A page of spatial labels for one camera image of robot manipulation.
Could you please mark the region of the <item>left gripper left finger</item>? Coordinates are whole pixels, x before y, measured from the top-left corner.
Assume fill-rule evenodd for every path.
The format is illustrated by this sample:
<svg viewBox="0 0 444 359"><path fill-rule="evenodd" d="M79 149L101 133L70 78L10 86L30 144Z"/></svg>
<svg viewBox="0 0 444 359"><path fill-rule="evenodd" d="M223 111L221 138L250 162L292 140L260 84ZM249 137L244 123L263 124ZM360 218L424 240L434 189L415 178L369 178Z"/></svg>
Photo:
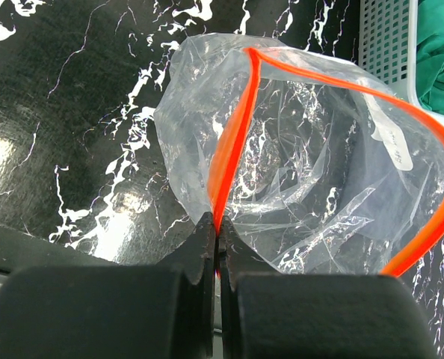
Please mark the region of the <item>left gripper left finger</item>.
<svg viewBox="0 0 444 359"><path fill-rule="evenodd" d="M149 268L147 357L213 354L216 233L206 212L187 239Z"/></svg>

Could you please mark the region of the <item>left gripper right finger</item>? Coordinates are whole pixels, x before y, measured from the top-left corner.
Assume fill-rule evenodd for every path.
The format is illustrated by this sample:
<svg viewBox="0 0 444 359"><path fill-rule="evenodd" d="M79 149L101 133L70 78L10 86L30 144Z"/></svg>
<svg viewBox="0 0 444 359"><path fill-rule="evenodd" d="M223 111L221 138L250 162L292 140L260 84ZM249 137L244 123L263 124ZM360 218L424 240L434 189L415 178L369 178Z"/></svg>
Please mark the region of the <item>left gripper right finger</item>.
<svg viewBox="0 0 444 359"><path fill-rule="evenodd" d="M238 358L241 351L237 281L243 274L278 271L246 244L228 217L223 217L218 235L218 274L221 281L221 330L223 356Z"/></svg>

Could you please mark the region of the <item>clear zip top bag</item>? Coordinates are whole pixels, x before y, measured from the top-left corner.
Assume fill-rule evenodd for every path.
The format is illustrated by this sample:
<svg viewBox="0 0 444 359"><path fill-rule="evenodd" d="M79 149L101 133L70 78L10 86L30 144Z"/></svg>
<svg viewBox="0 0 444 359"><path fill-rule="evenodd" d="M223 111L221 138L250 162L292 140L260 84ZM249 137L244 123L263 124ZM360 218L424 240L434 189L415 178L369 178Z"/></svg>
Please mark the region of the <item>clear zip top bag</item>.
<svg viewBox="0 0 444 359"><path fill-rule="evenodd" d="M399 276L444 235L444 127L357 65L201 34L155 113L192 221L228 217L279 271Z"/></svg>

